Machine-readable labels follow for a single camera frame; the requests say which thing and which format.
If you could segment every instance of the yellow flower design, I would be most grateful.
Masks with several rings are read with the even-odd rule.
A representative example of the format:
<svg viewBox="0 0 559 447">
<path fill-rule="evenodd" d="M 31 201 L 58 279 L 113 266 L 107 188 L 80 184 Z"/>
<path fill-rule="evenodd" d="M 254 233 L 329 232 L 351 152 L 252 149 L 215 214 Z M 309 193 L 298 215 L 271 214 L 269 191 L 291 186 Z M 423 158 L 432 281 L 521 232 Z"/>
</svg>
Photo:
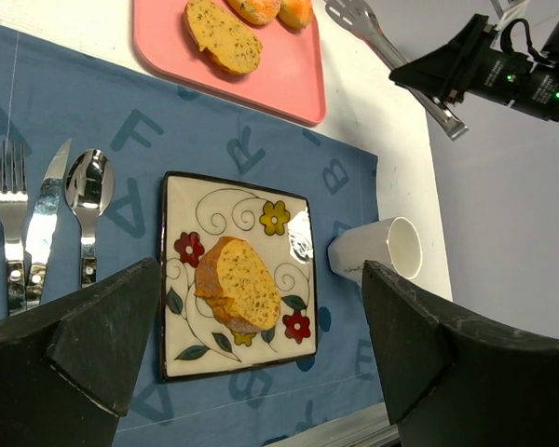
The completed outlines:
<svg viewBox="0 0 559 447">
<path fill-rule="evenodd" d="M 230 332 L 232 332 L 232 335 L 234 335 L 234 345 L 236 346 L 240 346 L 240 345 L 250 346 L 252 345 L 252 339 L 257 336 L 257 332 L 253 332 L 253 333 L 240 333 L 234 331 L 230 331 Z"/>
<path fill-rule="evenodd" d="M 290 212 L 286 210 L 283 200 L 278 200 L 274 205 L 267 201 L 263 206 L 263 214 L 259 222 L 265 227 L 265 234 L 268 236 L 282 236 L 285 232 L 284 225 L 290 221 Z"/>
</svg>

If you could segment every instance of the white cup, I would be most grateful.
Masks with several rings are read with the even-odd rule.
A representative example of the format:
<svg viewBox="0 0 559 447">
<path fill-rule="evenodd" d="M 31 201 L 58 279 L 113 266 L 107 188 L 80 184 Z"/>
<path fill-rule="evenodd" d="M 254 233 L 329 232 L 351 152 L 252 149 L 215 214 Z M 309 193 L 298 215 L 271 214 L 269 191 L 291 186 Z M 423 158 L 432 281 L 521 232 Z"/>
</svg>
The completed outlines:
<svg viewBox="0 0 559 447">
<path fill-rule="evenodd" d="M 414 225 L 393 217 L 347 230 L 327 249 L 337 275 L 362 283 L 364 261 L 378 261 L 406 279 L 414 279 L 422 266 L 422 246 Z"/>
</svg>

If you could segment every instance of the plate rim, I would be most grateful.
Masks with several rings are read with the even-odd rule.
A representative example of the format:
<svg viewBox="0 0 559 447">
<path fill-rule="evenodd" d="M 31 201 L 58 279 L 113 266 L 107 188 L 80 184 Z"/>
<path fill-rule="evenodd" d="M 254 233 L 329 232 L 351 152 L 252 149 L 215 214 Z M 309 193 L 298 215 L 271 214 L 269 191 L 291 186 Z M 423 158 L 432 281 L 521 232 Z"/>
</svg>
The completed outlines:
<svg viewBox="0 0 559 447">
<path fill-rule="evenodd" d="M 218 375 L 226 375 L 231 373 L 243 373 L 252 370 L 258 370 L 266 367 L 273 367 L 279 366 L 285 363 L 290 363 L 293 361 L 301 360 L 301 359 L 308 359 L 310 357 L 314 357 L 317 355 L 319 351 L 319 328 L 315 328 L 315 350 L 311 353 L 304 354 L 302 356 L 297 357 L 289 357 L 287 359 L 278 359 L 278 360 L 271 360 L 265 363 L 254 363 L 253 365 L 246 366 L 244 368 L 236 368 L 233 370 L 225 370 L 225 371 L 217 371 L 217 372 L 197 372 L 193 374 L 187 375 L 173 375 L 169 376 L 166 372 L 166 259 L 165 259 L 165 251 L 167 245 L 167 231 L 166 231 L 166 222 L 168 217 L 168 181 L 170 177 L 181 177 L 181 178 L 188 178 L 188 179 L 195 179 L 201 180 L 204 182 L 215 182 L 215 183 L 224 183 L 230 184 L 233 186 L 239 186 L 242 188 L 250 188 L 256 191 L 263 191 L 270 194 L 277 194 L 281 196 L 288 196 L 292 198 L 297 198 L 304 200 L 307 204 L 307 211 L 308 211 L 308 221 L 310 223 L 310 238 L 311 244 L 313 247 L 313 259 L 312 259 L 312 266 L 313 266 L 313 296 L 315 299 L 314 305 L 314 315 L 315 315 L 315 325 L 318 326 L 318 315 L 317 311 L 319 309 L 319 301 L 318 301 L 318 294 L 317 294 L 317 264 L 316 258 L 317 256 L 314 255 L 315 253 L 315 240 L 313 235 L 313 223 L 312 223 L 312 213 L 310 211 L 310 203 L 308 199 L 304 196 L 300 196 L 295 193 L 290 193 L 288 191 L 280 191 L 278 189 L 270 188 L 267 186 L 256 185 L 252 183 L 241 182 L 232 179 L 224 179 L 221 177 L 214 177 L 211 175 L 205 174 L 197 174 L 195 172 L 186 172 L 180 170 L 169 170 L 166 171 L 164 177 L 162 179 L 162 183 L 160 185 L 161 188 L 161 202 L 160 202 L 160 236 L 159 236 L 159 269 L 160 269 L 160 285 L 161 291 L 159 296 L 159 334 L 158 334 L 158 347 L 159 347 L 159 372 L 161 380 L 164 382 L 179 382 L 179 381 L 186 381 L 186 380 L 198 380 L 207 377 L 214 377 Z"/>
</svg>

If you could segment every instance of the floral plate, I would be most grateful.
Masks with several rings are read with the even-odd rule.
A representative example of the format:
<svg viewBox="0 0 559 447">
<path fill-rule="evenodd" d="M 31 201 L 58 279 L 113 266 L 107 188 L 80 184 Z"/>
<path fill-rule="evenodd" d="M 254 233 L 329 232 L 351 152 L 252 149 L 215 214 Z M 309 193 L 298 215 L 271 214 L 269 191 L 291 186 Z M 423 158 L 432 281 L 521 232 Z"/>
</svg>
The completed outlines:
<svg viewBox="0 0 559 447">
<path fill-rule="evenodd" d="M 164 379 L 262 366 L 317 351 L 313 242 L 307 200 L 212 177 L 168 172 L 162 217 Z M 195 295 L 195 271 L 220 237 L 247 241 L 281 296 L 274 328 L 239 333 Z"/>
</svg>

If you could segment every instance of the pink tray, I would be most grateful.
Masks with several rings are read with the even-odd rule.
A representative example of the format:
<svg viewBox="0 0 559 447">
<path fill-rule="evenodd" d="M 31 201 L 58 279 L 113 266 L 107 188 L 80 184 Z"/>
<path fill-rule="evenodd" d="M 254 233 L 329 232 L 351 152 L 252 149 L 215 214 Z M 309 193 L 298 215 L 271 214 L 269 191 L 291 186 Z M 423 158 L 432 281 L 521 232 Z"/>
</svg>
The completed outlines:
<svg viewBox="0 0 559 447">
<path fill-rule="evenodd" d="M 228 10 L 223 0 L 213 0 Z M 307 124 L 325 117 L 325 86 L 316 20 L 300 33 L 279 20 L 252 27 L 263 42 L 259 67 L 246 76 L 225 74 L 198 52 L 186 31 L 187 0 L 134 0 L 134 46 L 149 67 L 232 101 L 287 115 Z"/>
</svg>

